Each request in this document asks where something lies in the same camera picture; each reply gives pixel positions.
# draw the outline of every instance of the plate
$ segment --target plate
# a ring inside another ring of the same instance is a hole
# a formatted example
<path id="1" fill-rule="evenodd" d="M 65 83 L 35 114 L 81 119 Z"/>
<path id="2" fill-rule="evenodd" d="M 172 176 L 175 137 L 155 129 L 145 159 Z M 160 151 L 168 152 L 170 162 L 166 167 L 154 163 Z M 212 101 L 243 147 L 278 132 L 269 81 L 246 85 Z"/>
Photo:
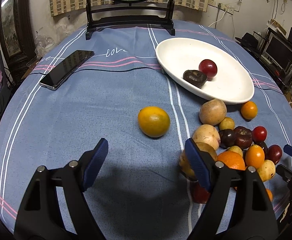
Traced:
<path id="1" fill-rule="evenodd" d="M 156 57 L 166 73 L 179 85 L 201 98 L 214 98 L 235 105 L 249 101 L 254 84 L 246 69 L 232 56 L 216 46 L 189 38 L 171 38 L 156 47 Z M 210 59 L 217 65 L 217 74 L 200 89 L 183 79 L 186 70 L 197 69 Z"/>

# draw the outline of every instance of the orange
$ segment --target orange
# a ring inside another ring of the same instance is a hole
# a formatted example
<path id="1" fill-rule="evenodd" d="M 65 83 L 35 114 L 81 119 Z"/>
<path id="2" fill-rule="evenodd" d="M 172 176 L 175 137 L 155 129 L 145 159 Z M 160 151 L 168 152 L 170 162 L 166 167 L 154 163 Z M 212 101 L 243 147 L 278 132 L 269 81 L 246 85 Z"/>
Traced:
<path id="1" fill-rule="evenodd" d="M 254 168 L 258 169 L 262 166 L 264 159 L 265 154 L 260 146 L 253 144 L 247 149 L 245 155 L 245 162 L 247 166 L 253 166 Z"/>
<path id="2" fill-rule="evenodd" d="M 267 195 L 269 197 L 269 200 L 272 202 L 273 201 L 273 194 L 272 194 L 272 192 L 268 188 L 266 188 L 266 192 L 267 192 Z"/>
<path id="3" fill-rule="evenodd" d="M 138 113 L 138 124 L 149 137 L 163 136 L 169 129 L 169 115 L 157 106 L 147 106 Z"/>
<path id="4" fill-rule="evenodd" d="M 226 151 L 217 155 L 217 161 L 223 162 L 227 167 L 236 170 L 245 170 L 243 158 L 236 152 Z"/>
<path id="5" fill-rule="evenodd" d="M 247 120 L 251 120 L 255 118 L 257 115 L 257 112 L 258 112 L 257 105 L 252 101 L 246 102 L 241 107 L 241 114 Z"/>

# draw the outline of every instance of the framed picture on wall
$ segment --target framed picture on wall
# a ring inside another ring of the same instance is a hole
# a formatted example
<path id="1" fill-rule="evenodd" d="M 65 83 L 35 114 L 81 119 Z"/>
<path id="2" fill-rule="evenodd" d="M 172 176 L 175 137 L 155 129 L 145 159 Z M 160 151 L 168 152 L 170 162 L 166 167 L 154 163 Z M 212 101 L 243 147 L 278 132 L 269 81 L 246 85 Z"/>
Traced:
<path id="1" fill-rule="evenodd" d="M 0 0 L 0 45 L 13 77 L 36 56 L 28 4 L 28 0 Z"/>

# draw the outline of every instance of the computer monitor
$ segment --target computer monitor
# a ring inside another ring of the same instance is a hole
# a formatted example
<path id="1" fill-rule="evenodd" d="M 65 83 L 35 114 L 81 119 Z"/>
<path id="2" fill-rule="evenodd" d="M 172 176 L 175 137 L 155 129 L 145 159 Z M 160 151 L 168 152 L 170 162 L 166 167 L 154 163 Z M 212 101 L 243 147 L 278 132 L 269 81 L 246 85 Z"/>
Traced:
<path id="1" fill-rule="evenodd" d="M 274 35 L 270 36 L 265 53 L 284 71 L 287 71 L 292 64 L 292 50 Z"/>

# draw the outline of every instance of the smartphone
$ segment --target smartphone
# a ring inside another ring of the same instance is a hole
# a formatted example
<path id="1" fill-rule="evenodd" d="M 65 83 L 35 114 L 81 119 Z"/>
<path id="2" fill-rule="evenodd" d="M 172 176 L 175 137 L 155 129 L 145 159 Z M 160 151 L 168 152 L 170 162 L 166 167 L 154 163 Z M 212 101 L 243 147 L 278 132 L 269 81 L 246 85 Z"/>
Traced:
<path id="1" fill-rule="evenodd" d="M 57 90 L 65 80 L 95 53 L 88 50 L 76 50 L 55 66 L 39 84 L 50 90 Z"/>

